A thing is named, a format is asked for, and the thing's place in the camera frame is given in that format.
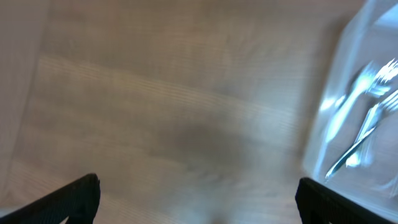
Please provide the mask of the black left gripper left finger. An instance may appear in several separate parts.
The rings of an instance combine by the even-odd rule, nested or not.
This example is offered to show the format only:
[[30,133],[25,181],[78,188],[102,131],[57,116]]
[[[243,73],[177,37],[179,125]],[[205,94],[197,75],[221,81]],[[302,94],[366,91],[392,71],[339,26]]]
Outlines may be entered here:
[[87,174],[1,217],[1,224],[93,223],[100,198],[98,176]]

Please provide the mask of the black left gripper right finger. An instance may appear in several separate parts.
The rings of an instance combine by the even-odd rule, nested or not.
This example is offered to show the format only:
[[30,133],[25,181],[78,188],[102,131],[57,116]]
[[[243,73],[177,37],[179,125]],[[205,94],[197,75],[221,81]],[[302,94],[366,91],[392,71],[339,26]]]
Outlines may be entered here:
[[308,177],[299,180],[295,201],[303,224],[393,224]]

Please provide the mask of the steel fork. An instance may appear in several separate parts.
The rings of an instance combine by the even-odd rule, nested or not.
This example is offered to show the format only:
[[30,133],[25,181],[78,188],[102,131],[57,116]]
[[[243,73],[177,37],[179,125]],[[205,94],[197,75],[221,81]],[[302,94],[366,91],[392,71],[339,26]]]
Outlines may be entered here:
[[355,90],[358,90],[359,94],[373,96],[377,102],[368,110],[353,146],[342,156],[342,161],[350,167],[366,162],[368,156],[366,151],[370,148],[368,138],[376,130],[383,117],[397,111],[397,91],[391,92],[391,83],[397,76],[397,61],[392,59],[381,68],[370,63],[364,71],[369,72],[369,76],[365,77],[363,83]]
[[380,122],[387,116],[397,111],[397,90],[392,92],[382,101],[372,106],[362,123],[354,143],[335,161],[325,174],[325,179],[331,179],[338,170],[346,164],[346,161],[355,154],[361,145],[375,132]]

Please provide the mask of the pale blue plastic fork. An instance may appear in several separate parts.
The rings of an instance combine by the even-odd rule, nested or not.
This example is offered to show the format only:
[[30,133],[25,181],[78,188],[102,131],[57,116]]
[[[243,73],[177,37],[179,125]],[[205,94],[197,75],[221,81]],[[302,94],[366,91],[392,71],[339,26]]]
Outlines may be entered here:
[[378,66],[374,62],[369,62],[358,72],[358,75],[344,95],[344,100],[339,104],[328,124],[325,131],[326,142],[330,142],[338,134],[358,97],[371,87],[377,68]]

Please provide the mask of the clear left plastic container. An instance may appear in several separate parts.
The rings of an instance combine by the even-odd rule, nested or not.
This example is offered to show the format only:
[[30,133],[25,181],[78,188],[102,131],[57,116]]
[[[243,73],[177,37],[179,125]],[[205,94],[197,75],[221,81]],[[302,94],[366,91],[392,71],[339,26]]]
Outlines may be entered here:
[[325,174],[355,141],[377,99],[362,93],[338,134],[325,131],[358,72],[369,62],[379,68],[397,61],[397,2],[366,1],[344,28],[305,149],[305,174],[348,200],[389,221],[397,221],[397,111],[385,117],[368,138],[366,162],[343,165],[329,180]]

